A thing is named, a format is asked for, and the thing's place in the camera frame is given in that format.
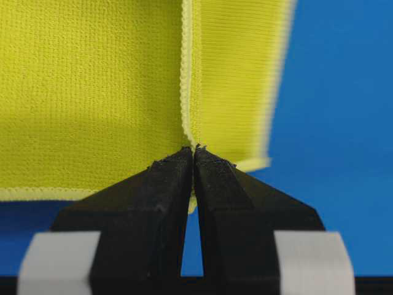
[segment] textured fabric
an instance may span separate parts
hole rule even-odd
[[[0,200],[81,199],[197,143],[267,166],[292,4],[0,0]]]
[[[293,0],[201,0],[201,141],[242,171],[269,166]]]
[[[180,0],[0,1],[0,199],[80,199],[189,145],[180,50]]]

